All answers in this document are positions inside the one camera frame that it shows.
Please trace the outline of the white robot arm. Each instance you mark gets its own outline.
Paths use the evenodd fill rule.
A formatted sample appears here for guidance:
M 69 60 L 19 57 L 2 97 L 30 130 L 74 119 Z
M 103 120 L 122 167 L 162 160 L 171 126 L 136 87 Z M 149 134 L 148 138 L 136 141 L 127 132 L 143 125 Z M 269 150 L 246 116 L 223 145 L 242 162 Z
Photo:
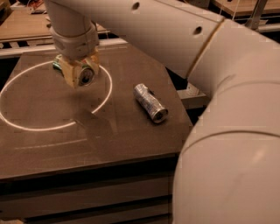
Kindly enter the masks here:
M 178 0 L 45 0 L 57 50 L 90 55 L 101 25 L 198 89 L 180 152 L 173 224 L 280 224 L 280 46 Z

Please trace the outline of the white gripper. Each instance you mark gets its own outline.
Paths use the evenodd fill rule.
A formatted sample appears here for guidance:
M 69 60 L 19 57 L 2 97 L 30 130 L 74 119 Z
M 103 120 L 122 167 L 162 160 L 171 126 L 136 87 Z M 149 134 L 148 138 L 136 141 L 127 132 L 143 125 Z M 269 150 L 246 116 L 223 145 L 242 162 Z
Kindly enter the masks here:
M 98 49 L 99 39 L 95 26 L 90 21 L 78 23 L 55 23 L 50 28 L 57 51 L 55 61 L 59 64 L 67 85 L 71 88 L 88 84 L 88 66 L 77 60 L 85 58 L 86 63 L 97 75 L 100 71 Z

